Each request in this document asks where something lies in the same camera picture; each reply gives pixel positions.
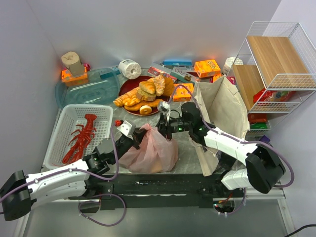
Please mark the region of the pink plastic grocery bag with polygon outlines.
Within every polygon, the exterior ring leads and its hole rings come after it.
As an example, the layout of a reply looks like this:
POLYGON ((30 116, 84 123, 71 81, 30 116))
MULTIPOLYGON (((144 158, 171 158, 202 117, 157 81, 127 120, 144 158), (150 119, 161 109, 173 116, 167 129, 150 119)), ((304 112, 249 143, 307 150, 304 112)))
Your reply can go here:
POLYGON ((120 166, 132 173, 152 174, 169 172, 178 160, 178 145, 174 139, 164 138, 156 127, 142 126, 147 132, 140 149, 130 148, 120 159, 120 166))

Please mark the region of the beige canvas tote bag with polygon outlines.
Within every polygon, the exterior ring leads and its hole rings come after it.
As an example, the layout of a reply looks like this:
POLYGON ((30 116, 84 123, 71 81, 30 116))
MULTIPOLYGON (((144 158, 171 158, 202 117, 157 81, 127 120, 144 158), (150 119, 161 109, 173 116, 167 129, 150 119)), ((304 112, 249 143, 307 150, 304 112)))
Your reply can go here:
POLYGON ((207 123, 212 122, 222 131, 238 138, 246 136, 250 129, 246 106, 237 87, 225 76, 214 83, 196 83, 193 97, 207 123))

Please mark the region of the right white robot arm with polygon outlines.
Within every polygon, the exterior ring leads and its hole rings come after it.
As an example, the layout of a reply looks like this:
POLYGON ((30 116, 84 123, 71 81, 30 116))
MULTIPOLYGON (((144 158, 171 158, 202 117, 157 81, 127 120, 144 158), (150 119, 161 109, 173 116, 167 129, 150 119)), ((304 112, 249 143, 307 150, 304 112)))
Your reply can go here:
POLYGON ((172 134, 186 131, 194 142, 219 150, 244 165, 244 168, 230 170, 223 176, 221 182, 228 190, 254 188, 267 194, 286 172, 272 147, 237 138, 205 122, 193 102, 181 106, 178 118, 170 117, 170 105, 165 101, 159 102, 158 110, 161 112, 158 131, 165 138, 171 139, 172 134))

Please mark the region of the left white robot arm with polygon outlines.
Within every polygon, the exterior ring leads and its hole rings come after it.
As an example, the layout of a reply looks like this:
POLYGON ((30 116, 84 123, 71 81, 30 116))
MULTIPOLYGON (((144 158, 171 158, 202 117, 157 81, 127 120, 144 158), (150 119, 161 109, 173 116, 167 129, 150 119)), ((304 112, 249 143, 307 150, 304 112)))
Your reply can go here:
POLYGON ((131 148, 138 148, 146 129, 137 128, 131 136, 124 134, 115 141, 103 139, 93 152, 83 159, 60 168, 26 175, 14 172, 0 189, 1 215, 13 221, 28 214, 31 209, 53 200, 82 196, 89 188, 86 182, 95 177, 104 181, 116 176, 104 176, 110 165, 118 165, 119 159, 131 148))

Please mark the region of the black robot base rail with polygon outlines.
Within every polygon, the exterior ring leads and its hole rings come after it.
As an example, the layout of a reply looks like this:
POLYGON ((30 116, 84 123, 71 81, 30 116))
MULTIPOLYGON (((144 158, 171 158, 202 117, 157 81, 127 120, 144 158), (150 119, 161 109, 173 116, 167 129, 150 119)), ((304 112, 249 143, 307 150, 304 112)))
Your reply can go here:
POLYGON ((90 178, 78 200, 101 197, 101 210, 121 208, 198 207, 212 208, 213 200, 232 196, 240 198, 243 190, 228 190, 221 175, 201 174, 119 174, 112 181, 90 178))

